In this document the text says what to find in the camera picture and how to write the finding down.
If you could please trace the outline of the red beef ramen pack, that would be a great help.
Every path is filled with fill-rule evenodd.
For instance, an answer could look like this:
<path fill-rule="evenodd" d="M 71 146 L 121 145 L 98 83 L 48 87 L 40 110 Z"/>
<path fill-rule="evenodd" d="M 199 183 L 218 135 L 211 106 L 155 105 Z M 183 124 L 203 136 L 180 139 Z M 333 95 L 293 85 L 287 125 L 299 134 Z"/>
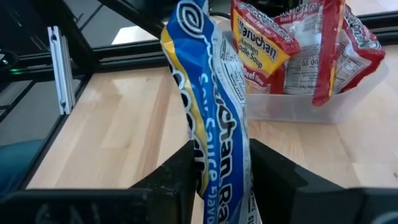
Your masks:
<path fill-rule="evenodd" d="M 231 2 L 233 45 L 244 64 L 248 93 L 282 94 L 285 62 L 299 42 L 269 16 L 242 0 Z"/>
<path fill-rule="evenodd" d="M 363 78 L 377 70 L 385 57 L 385 50 L 377 37 L 352 13 L 349 6 L 345 7 L 339 41 L 334 94 L 356 87 Z"/>
<path fill-rule="evenodd" d="M 276 16 L 300 52 L 285 64 L 284 93 L 307 95 L 321 106 L 333 93 L 345 0 L 311 0 Z"/>

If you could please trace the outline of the blue soy sauce ramen pack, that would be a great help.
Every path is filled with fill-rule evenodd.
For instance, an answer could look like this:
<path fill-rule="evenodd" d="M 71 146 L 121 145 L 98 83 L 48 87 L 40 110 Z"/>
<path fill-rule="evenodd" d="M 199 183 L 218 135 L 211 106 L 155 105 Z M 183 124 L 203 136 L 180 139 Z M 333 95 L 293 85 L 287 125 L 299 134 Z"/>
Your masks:
<path fill-rule="evenodd" d="M 193 141 L 204 224 L 263 224 L 254 196 L 243 63 L 207 0 L 179 0 L 160 43 Z"/>

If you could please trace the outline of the black table frame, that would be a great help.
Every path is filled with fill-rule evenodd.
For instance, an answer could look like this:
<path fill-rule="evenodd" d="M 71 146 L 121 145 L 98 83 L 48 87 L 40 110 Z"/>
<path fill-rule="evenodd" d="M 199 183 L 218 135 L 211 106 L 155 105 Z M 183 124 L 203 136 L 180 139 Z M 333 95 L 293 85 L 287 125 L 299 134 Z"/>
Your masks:
<path fill-rule="evenodd" d="M 359 18 L 370 29 L 387 30 L 386 36 L 382 38 L 384 45 L 398 44 L 398 10 L 361 14 Z M 160 56 L 160 45 L 154 40 L 97 47 L 93 49 L 93 55 L 98 63 L 95 68 L 86 70 L 72 65 L 73 77 L 80 81 L 73 92 L 75 98 L 81 96 L 94 73 L 155 68 L 165 65 L 165 59 Z M 28 85 L 11 103 L 0 104 L 0 124 L 34 85 L 54 79 L 50 53 L 18 55 L 15 52 L 0 49 L 0 93 L 7 83 L 28 82 Z M 47 152 L 67 118 L 66 113 L 58 113 L 44 139 L 22 141 L 0 147 L 0 197 L 25 188 L 40 164 L 41 156 Z"/>

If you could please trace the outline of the clear plastic bin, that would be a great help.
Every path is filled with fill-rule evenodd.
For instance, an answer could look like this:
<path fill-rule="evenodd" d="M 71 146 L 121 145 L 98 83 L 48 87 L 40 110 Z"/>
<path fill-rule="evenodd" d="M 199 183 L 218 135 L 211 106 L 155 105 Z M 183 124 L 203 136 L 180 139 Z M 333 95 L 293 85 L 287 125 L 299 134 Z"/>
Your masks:
<path fill-rule="evenodd" d="M 303 95 L 246 95 L 248 119 L 301 122 L 301 123 L 341 123 L 346 121 L 359 104 L 375 87 L 387 77 L 389 69 L 385 62 L 357 87 L 334 95 L 323 106 L 312 105 L 311 96 Z"/>

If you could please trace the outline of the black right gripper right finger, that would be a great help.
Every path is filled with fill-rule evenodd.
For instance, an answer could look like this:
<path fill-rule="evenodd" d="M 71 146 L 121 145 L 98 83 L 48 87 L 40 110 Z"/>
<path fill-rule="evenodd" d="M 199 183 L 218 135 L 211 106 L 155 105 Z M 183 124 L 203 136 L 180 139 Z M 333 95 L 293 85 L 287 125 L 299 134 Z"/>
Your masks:
<path fill-rule="evenodd" d="M 345 189 L 250 140 L 263 224 L 398 224 L 398 189 Z"/>

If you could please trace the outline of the silver aluminium bracket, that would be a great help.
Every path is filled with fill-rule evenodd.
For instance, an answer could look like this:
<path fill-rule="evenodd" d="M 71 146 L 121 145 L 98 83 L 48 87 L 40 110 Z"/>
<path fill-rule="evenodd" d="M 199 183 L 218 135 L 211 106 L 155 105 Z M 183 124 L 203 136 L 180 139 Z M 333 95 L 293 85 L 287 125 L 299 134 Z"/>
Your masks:
<path fill-rule="evenodd" d="M 47 27 L 47 30 L 60 114 L 70 114 L 76 101 L 68 41 L 57 26 Z"/>

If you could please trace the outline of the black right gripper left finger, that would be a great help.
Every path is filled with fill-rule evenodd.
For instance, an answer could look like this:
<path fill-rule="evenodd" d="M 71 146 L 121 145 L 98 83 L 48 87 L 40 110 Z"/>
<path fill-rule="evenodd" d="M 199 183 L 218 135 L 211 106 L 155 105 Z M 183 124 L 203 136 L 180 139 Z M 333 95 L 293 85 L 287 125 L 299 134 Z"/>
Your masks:
<path fill-rule="evenodd" d="M 0 224 L 190 224 L 193 141 L 128 189 L 33 189 L 0 199 Z"/>

